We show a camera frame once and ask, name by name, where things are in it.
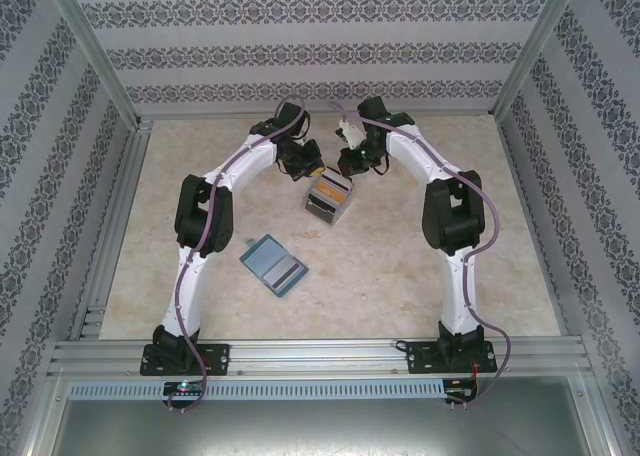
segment cable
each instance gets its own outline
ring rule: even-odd
[[[269,139],[274,138],[274,137],[276,137],[276,136],[278,136],[278,135],[280,135],[282,133],[285,133],[289,129],[291,129],[298,121],[300,121],[300,118],[302,118],[302,116],[304,115],[305,100],[300,95],[292,94],[292,95],[287,96],[286,98],[283,98],[282,101],[280,101],[280,103],[278,104],[278,107],[276,108],[276,113],[275,113],[276,116],[280,112],[280,109],[282,109],[282,106],[284,105],[284,103],[286,103],[287,101],[289,101],[291,99],[299,100],[300,101],[300,107],[301,107],[300,112],[294,118],[294,120],[291,121],[289,124],[287,124],[284,128],[281,128],[281,129],[278,129],[278,130],[274,131],[269,136],[265,136],[263,138],[260,138],[255,143],[252,143],[252,144],[250,144],[248,146],[245,146],[244,149],[238,151],[235,155],[233,155],[231,158],[229,158],[227,163],[220,169],[220,171],[216,175],[216,177],[215,177],[215,179],[214,179],[214,181],[213,181],[213,183],[211,185],[211,193],[209,195],[209,209],[208,209],[208,213],[207,213],[207,220],[206,220],[205,225],[204,225],[204,230],[202,231],[202,236],[200,237],[200,241],[198,242],[196,247],[193,248],[189,252],[189,255],[187,256],[187,260],[185,261],[185,264],[182,267],[182,270],[180,271],[180,274],[178,275],[178,280],[176,281],[176,290],[175,290],[175,293],[174,293],[174,306],[175,306],[175,310],[176,310],[176,317],[178,319],[178,325],[180,326],[180,331],[182,332],[182,336],[184,337],[184,339],[185,339],[185,341],[187,343],[187,346],[189,347],[189,350],[191,351],[193,356],[196,358],[196,361],[198,361],[198,365],[200,366],[200,370],[202,371],[202,390],[200,392],[200,395],[189,406],[187,406],[185,408],[181,408],[180,409],[181,413],[185,413],[187,411],[191,411],[195,406],[197,406],[198,403],[200,403],[200,401],[202,401],[202,398],[204,398],[205,392],[207,390],[207,367],[205,366],[204,361],[202,360],[202,357],[200,356],[200,353],[198,353],[198,350],[196,349],[195,345],[191,341],[191,338],[189,337],[189,334],[187,333],[187,328],[184,325],[184,320],[182,319],[182,313],[181,313],[182,307],[180,306],[180,287],[182,286],[182,280],[184,279],[184,276],[187,273],[187,270],[189,269],[189,266],[193,262],[193,256],[202,249],[202,247],[204,246],[204,243],[205,243],[205,241],[207,239],[207,235],[209,233],[209,229],[211,228],[211,221],[213,220],[213,203],[214,203],[214,199],[215,199],[216,189],[218,188],[218,184],[220,183],[220,180],[222,180],[222,178],[225,176],[226,171],[239,158],[241,158],[247,152],[251,151],[256,146],[259,146],[260,144],[264,143],[265,141],[268,141]],[[173,411],[178,409],[178,408],[175,408],[174,406],[171,405],[171,401],[172,401],[173,397],[176,394],[177,393],[170,394],[169,398],[167,399],[167,406],[169,407],[169,411],[171,411],[171,412],[173,412]]]
[[[363,118],[362,116],[360,116],[360,114],[358,114],[357,111],[347,111],[346,109],[344,109],[342,107],[341,104],[337,103],[336,101],[330,101],[329,102],[329,107],[331,107],[333,109],[336,109],[339,112],[341,112],[343,121],[346,121],[347,115],[350,115],[350,116],[353,116],[355,119],[358,119],[362,123],[367,123],[367,124],[371,124],[371,125],[374,125],[374,126],[378,126],[380,128],[386,129],[388,131],[396,132],[396,133],[401,134],[402,136],[404,136],[406,138],[409,138],[410,141],[413,141],[418,146],[420,146],[422,148],[422,150],[425,153],[427,153],[427,155],[429,155],[429,157],[433,161],[435,161],[435,163],[438,166],[438,168],[440,168],[443,172],[447,173],[448,175],[454,177],[455,179],[457,179],[461,183],[467,185],[469,188],[471,188],[473,191],[475,191],[482,198],[482,200],[485,203],[487,203],[487,206],[489,207],[489,211],[491,211],[491,216],[493,218],[493,234],[491,235],[491,239],[489,239],[489,241],[486,244],[480,246],[479,248],[476,248],[476,249],[470,251],[462,259],[462,295],[464,297],[464,302],[465,302],[465,305],[467,307],[467,310],[469,311],[469,314],[471,314],[473,319],[475,319],[482,326],[485,326],[485,327],[487,327],[489,329],[493,329],[497,333],[500,333],[500,335],[505,340],[507,348],[506,348],[506,351],[505,351],[504,360],[502,361],[502,364],[498,368],[498,371],[496,371],[496,374],[493,377],[493,379],[491,380],[491,382],[489,383],[489,385],[473,401],[469,402],[468,405],[472,405],[472,404],[477,403],[478,401],[481,401],[487,395],[487,393],[489,393],[489,391],[491,391],[493,386],[496,384],[496,382],[498,381],[498,379],[500,378],[500,376],[504,372],[505,368],[507,367],[507,363],[509,362],[509,358],[511,357],[511,338],[506,333],[506,331],[504,331],[502,328],[499,328],[498,326],[495,326],[493,324],[487,323],[480,316],[478,316],[478,313],[476,313],[475,310],[471,306],[471,301],[469,299],[469,288],[468,288],[469,259],[472,256],[476,256],[476,255],[478,255],[480,253],[485,252],[491,246],[493,246],[495,244],[496,240],[498,239],[498,234],[500,234],[500,218],[498,217],[498,210],[496,209],[495,205],[493,204],[493,201],[491,201],[489,196],[487,196],[487,194],[484,191],[482,191],[482,189],[480,189],[477,185],[475,185],[474,183],[469,181],[464,176],[461,176],[458,173],[456,173],[455,171],[452,171],[451,169],[449,169],[446,166],[446,164],[443,163],[436,156],[436,154],[433,151],[431,151],[429,146],[427,146],[422,139],[418,138],[418,136],[414,136],[411,133],[408,133],[408,132],[406,132],[406,131],[404,131],[402,129],[396,128],[396,127],[391,126],[389,124],[381,123],[381,122],[375,121],[373,119]]]

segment floor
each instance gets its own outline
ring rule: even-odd
[[[511,335],[557,335],[556,318],[491,116],[415,118],[452,163],[475,169],[495,202],[501,236],[478,258],[480,314]],[[178,245],[173,220],[189,173],[220,165],[256,121],[157,121],[149,143],[100,338],[150,339],[171,299]],[[309,137],[336,166],[337,118],[313,118]],[[272,166],[234,194],[235,233],[214,268],[204,339],[409,338],[437,334],[437,254],[421,229],[424,187],[398,161],[354,178],[354,200],[330,228],[301,209],[310,180]],[[493,228],[487,213],[486,241]],[[238,258],[271,234],[310,271],[277,298]]]

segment patterned wallpaper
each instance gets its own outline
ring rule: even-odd
[[[79,0],[143,115],[373,94],[486,111],[546,0]]]
[[[52,0],[0,0],[0,455],[75,316],[129,134]]]
[[[640,0],[571,0],[502,122],[624,454],[640,454],[639,11]]]

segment purple cable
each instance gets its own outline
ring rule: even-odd
[[[205,366],[204,361],[202,360],[202,357],[198,353],[198,350],[196,349],[195,345],[191,341],[191,338],[187,334],[187,328],[185,327],[184,321],[182,319],[182,313],[181,313],[182,307],[180,306],[180,287],[182,285],[182,280],[184,279],[184,276],[187,273],[187,269],[189,269],[189,266],[193,262],[194,254],[196,254],[197,252],[199,252],[202,249],[202,246],[204,246],[204,243],[205,243],[205,241],[207,239],[207,234],[209,233],[209,229],[211,228],[211,221],[213,220],[213,201],[214,201],[214,198],[215,198],[216,189],[218,187],[218,184],[220,183],[220,180],[224,177],[225,172],[233,165],[233,163],[235,163],[238,159],[240,159],[247,152],[251,151],[253,148],[255,148],[256,146],[258,146],[258,145],[260,145],[262,143],[264,143],[265,141],[267,141],[269,139],[272,139],[272,138],[274,138],[274,137],[276,137],[276,136],[278,136],[278,135],[280,135],[282,133],[285,133],[286,131],[289,131],[289,129],[291,129],[298,121],[300,121],[300,118],[302,118],[302,115],[304,114],[305,101],[302,98],[302,96],[300,96],[298,94],[292,94],[292,95],[289,95],[289,96],[283,98],[282,101],[280,101],[280,103],[278,104],[278,107],[276,108],[275,115],[277,116],[278,113],[280,112],[280,109],[282,109],[282,106],[284,105],[284,103],[286,103],[287,101],[289,101],[291,99],[299,100],[300,101],[300,106],[301,106],[300,112],[294,118],[294,120],[291,121],[289,124],[287,124],[284,128],[278,129],[277,131],[274,131],[273,133],[271,133],[269,136],[265,136],[264,138],[260,138],[255,143],[252,143],[249,146],[247,146],[244,149],[242,149],[241,151],[238,151],[235,155],[233,155],[229,159],[229,161],[227,161],[227,163],[222,167],[220,172],[218,172],[218,174],[216,175],[216,177],[215,177],[215,179],[214,179],[214,181],[213,181],[213,183],[211,185],[211,193],[209,194],[209,209],[208,209],[208,213],[207,213],[207,220],[206,220],[205,225],[204,225],[204,230],[202,231],[202,236],[200,237],[200,241],[198,242],[197,246],[195,248],[193,248],[189,252],[189,256],[187,256],[187,260],[186,260],[184,266],[182,267],[182,270],[180,271],[180,274],[178,275],[178,280],[176,281],[176,290],[175,290],[175,293],[174,293],[174,306],[175,306],[175,310],[176,310],[176,317],[178,318],[178,325],[180,326],[180,331],[182,331],[182,336],[184,337],[184,339],[185,339],[185,341],[187,343],[187,346],[189,346],[189,349],[191,350],[191,353],[196,358],[196,361],[198,361],[198,365],[200,366],[200,371],[202,372],[202,390],[200,392],[200,395],[189,406],[187,406],[186,408],[181,408],[180,409],[181,413],[185,413],[187,411],[192,410],[200,401],[202,401],[202,398],[204,398],[205,392],[207,390],[207,367]],[[173,397],[176,394],[178,394],[178,393],[170,394],[169,398],[167,399],[167,406],[169,407],[169,411],[171,411],[171,412],[173,412],[174,410],[177,409],[177,408],[174,408],[171,405],[171,401],[173,400]]]
[[[478,255],[480,253],[483,253],[484,251],[489,249],[491,246],[493,246],[495,244],[496,240],[498,239],[498,234],[500,234],[500,218],[498,217],[498,210],[496,209],[495,205],[493,204],[493,201],[491,201],[489,196],[487,196],[487,194],[484,191],[482,191],[482,189],[480,189],[477,185],[475,185],[474,183],[469,181],[464,176],[460,176],[455,171],[452,171],[449,168],[447,168],[446,165],[436,156],[436,154],[433,151],[431,151],[431,149],[429,149],[429,147],[421,139],[419,139],[417,136],[414,136],[413,134],[410,134],[410,133],[408,133],[406,131],[403,131],[402,129],[396,128],[394,126],[391,126],[391,125],[388,125],[388,124],[385,124],[385,123],[381,123],[379,121],[374,121],[372,119],[363,118],[358,114],[357,111],[347,111],[347,110],[345,110],[342,107],[342,105],[337,103],[336,101],[330,101],[329,102],[329,106],[331,108],[336,109],[336,110],[338,110],[338,111],[340,111],[342,113],[343,121],[346,121],[347,114],[349,114],[350,116],[353,116],[354,118],[358,119],[359,121],[361,121],[363,123],[371,124],[371,125],[374,125],[374,126],[379,126],[379,127],[383,128],[383,129],[387,129],[389,131],[396,132],[398,134],[401,134],[402,136],[405,136],[405,137],[409,138],[409,140],[411,140],[411,141],[415,142],[416,144],[418,144],[424,150],[424,152],[427,153],[429,155],[429,157],[436,162],[438,167],[440,169],[442,169],[443,172],[445,172],[448,175],[454,177],[455,179],[457,179],[461,183],[466,184],[473,191],[475,191],[483,199],[483,201],[485,203],[487,203],[487,206],[489,207],[489,210],[491,211],[491,216],[493,217],[493,234],[491,235],[491,239],[489,239],[489,241],[486,244],[480,246],[479,248],[474,249],[473,251],[470,251],[464,257],[464,259],[462,260],[462,295],[464,297],[464,302],[465,302],[465,304],[467,306],[467,309],[469,310],[469,314],[471,314],[473,319],[475,319],[482,326],[486,326],[487,328],[493,329],[494,331],[500,333],[502,335],[502,337],[504,338],[504,341],[506,343],[507,348],[506,348],[506,351],[505,351],[505,354],[504,354],[504,360],[502,361],[502,364],[498,368],[498,371],[496,371],[495,376],[493,377],[493,379],[491,380],[491,382],[489,383],[487,388],[480,395],[478,395],[473,401],[470,401],[467,404],[468,405],[472,405],[472,404],[477,403],[478,401],[481,401],[487,395],[487,393],[489,393],[489,391],[491,391],[493,386],[496,384],[496,382],[498,381],[498,378],[500,378],[500,376],[504,372],[505,368],[507,367],[507,363],[509,362],[509,358],[511,357],[511,338],[506,333],[506,331],[504,331],[502,328],[499,328],[498,326],[495,326],[493,324],[487,323],[485,320],[483,320],[478,315],[478,313],[475,312],[475,310],[471,306],[471,301],[469,299],[469,288],[467,287],[468,286],[468,280],[469,280],[469,267],[468,267],[469,258],[471,258],[472,256],[476,256],[476,255]]]

